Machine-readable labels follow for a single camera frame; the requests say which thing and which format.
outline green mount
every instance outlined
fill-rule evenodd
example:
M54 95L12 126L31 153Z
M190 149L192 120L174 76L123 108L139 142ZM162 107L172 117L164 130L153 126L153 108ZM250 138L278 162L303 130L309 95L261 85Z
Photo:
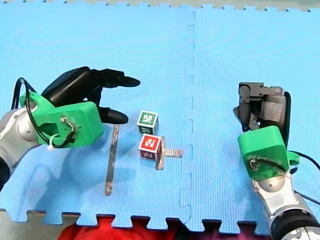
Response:
M32 116L39 126L39 129L49 139L52 135L58 134L53 139L56 145L64 142L71 128L61 118L65 117L74 126L74 140L63 148L83 147L93 144L103 134L103 124L99 116L97 106L93 102L82 102L61 107L54 107L46 98L30 92L30 102L37 105ZM20 97L20 105L26 105L26 95ZM39 144L47 144L38 134Z
M251 179L262 181L280 176L279 170L268 164L259 164L257 169L250 166L252 159L268 159L280 165L286 172L290 166L299 164L299 155L287 151L277 126L268 126L248 131L238 137L238 143L246 170Z

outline metal bracket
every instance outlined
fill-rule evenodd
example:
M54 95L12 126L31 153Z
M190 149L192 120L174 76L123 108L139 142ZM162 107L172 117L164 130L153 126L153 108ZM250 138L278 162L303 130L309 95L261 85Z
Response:
M165 137L161 137L161 147L162 147L162 154L161 158L158 159L155 165L156 170L163 170L165 167L165 157L170 158L182 158L183 156L183 150L181 149L166 149L165 144Z
M285 91L279 86L264 86L263 82L240 82L239 96L240 103L259 101L265 95L281 96Z

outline letter block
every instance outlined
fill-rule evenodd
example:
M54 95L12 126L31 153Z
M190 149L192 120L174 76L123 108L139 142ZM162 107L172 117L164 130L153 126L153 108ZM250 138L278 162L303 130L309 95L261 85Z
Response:
M140 133L157 135L158 113L142 110L136 124Z
M162 155L161 137L150 134L143 134L139 151L142 158L159 160Z

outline interlocking foam tile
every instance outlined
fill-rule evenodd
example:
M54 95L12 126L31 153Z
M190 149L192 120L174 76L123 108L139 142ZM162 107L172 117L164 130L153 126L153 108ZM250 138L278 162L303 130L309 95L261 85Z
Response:
M195 9L194 120L189 229L221 220L222 233L237 221L257 222L268 234L263 206L240 158L241 126L233 115L239 82L281 86L292 98L289 150L320 160L320 33L318 12ZM320 199L320 174L301 159L294 187ZM307 201L318 219L320 208Z
M81 66L121 70L141 80L136 88L103 92L101 104L130 119L119 131L112 195L104 196L113 127L106 124L94 145L53 152L41 146L24 157L0 193L0 208L15 222L27 221L27 211L46 212L46 224L61 224L62 213L78 213L77 223L86 226L97 224L96 215L115 215L115 227L131 227L131 216L150 217L152 229L166 229L166 218L190 219L185 196L192 178L185 158L168 158L164 170L156 170L155 162L139 157L136 126L141 110L158 112L167 147L190 148L184 139L192 132L187 9L57 1L0 6L2 115L18 77L39 92Z
M120 128L110 197L104 196L112 131L106 124L92 146L28 153L0 193L0 208L16 222L36 210L46 212L47 224L61 224L68 212L80 214L79 225L96 225L98 214L115 215L113 226L130 228L131 216L145 216L151 229L166 229L166 218L178 218L192 231L203 231L203 220L220 220L223 233L240 232L237 222L256 222L256 233L267 234L238 149L242 132L232 111L238 83L289 91L289 148L319 159L320 14L246 9L2 4L2 113L20 76L41 91L59 74L90 66L122 70L141 86L103 92L105 106L130 117ZM159 135L168 148L184 149L183 158L166 159L162 171L138 157L141 109L159 113ZM319 181L316 168L302 159L295 189L320 199Z

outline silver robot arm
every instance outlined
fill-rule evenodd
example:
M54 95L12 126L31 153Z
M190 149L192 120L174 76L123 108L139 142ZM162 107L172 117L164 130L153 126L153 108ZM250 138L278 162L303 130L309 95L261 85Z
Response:
M3 116L0 120L0 190L24 155L38 146L36 131L25 107Z
M273 240L320 240L320 224L299 193L291 174L252 181L263 202Z

